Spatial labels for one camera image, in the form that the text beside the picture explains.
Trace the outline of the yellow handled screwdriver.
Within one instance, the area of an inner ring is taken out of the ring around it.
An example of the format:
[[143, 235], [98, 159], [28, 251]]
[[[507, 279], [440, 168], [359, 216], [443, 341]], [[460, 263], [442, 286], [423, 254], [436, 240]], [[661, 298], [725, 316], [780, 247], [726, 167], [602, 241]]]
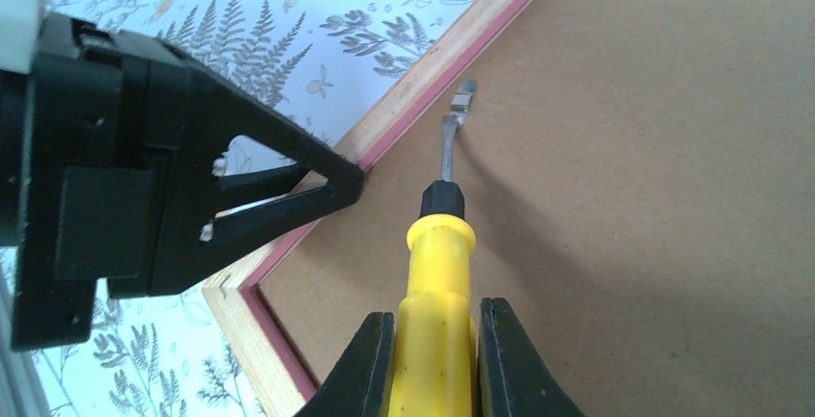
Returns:
[[390, 416], [471, 416], [475, 411], [475, 322], [471, 255], [476, 236], [453, 180], [461, 119], [441, 122], [439, 179], [423, 192], [419, 217], [407, 231], [407, 295], [399, 304]]

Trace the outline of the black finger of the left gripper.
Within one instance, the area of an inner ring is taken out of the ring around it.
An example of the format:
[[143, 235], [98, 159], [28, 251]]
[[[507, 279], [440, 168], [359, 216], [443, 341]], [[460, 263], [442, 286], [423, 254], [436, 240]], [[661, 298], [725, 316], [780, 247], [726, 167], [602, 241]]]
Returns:
[[[200, 64], [178, 150], [178, 289], [360, 197], [364, 173], [318, 138]], [[292, 164], [218, 177], [216, 159], [245, 135]]]

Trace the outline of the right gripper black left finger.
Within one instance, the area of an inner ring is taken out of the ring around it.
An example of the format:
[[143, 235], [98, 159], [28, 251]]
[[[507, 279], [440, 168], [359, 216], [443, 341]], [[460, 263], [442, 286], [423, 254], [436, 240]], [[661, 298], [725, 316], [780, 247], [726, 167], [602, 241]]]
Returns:
[[296, 417], [385, 416], [392, 389], [394, 347], [394, 314], [368, 314]]

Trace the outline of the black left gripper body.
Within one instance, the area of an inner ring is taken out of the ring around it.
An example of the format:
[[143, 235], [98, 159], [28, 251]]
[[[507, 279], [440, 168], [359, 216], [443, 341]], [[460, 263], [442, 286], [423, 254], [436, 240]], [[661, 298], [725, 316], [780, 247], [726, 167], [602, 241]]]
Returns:
[[11, 346], [86, 341], [94, 297], [154, 293], [189, 70], [167, 44], [46, 15], [1, 87], [1, 240], [17, 248]]

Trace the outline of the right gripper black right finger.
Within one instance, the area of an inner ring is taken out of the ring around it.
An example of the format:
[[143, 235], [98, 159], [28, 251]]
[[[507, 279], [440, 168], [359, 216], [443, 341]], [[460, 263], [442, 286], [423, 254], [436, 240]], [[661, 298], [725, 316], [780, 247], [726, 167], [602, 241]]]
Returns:
[[477, 414], [493, 417], [581, 416], [532, 344], [510, 303], [480, 303]]

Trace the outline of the pink wooden photo frame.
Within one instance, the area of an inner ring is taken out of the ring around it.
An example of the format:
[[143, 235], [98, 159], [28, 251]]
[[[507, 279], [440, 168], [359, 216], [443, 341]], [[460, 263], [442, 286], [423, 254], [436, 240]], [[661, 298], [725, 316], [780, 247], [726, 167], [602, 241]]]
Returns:
[[585, 414], [813, 414], [814, 0], [478, 0], [339, 143], [360, 201], [205, 283], [269, 415], [403, 299], [468, 78], [472, 294]]

